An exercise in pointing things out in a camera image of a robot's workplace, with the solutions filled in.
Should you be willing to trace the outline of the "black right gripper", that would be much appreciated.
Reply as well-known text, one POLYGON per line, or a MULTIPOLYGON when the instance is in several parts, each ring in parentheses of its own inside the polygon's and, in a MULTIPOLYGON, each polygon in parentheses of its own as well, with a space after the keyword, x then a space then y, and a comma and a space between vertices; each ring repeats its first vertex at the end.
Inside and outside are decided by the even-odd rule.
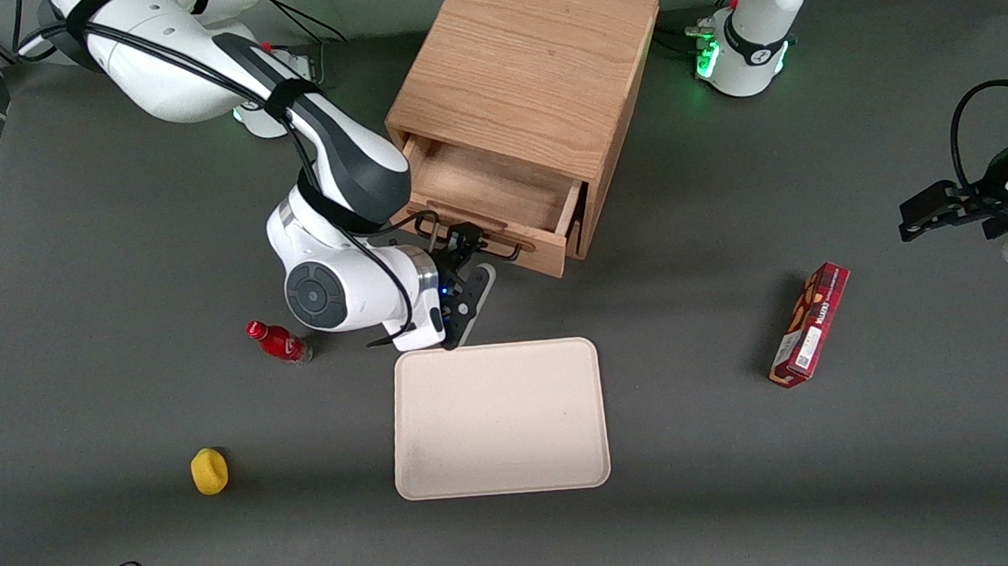
POLYGON ((484 229, 476 224, 458 223, 448 227, 445 246, 432 252, 438 273, 438 306, 445 339, 440 346, 455 350, 466 341, 474 324, 481 298, 480 274, 470 267, 471 259, 484 244, 484 229))

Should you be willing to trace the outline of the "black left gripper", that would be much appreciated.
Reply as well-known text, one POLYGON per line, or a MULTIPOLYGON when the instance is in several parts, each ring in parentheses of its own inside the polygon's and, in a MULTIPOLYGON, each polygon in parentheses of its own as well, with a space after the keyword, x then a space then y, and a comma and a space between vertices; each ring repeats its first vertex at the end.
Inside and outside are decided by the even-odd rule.
POLYGON ((950 139, 956 183, 931 184, 901 204, 898 236, 910 243, 946 225, 983 222, 984 235, 997 240, 1008 234, 1008 146, 997 153, 982 176, 971 182, 963 170, 958 137, 950 139))

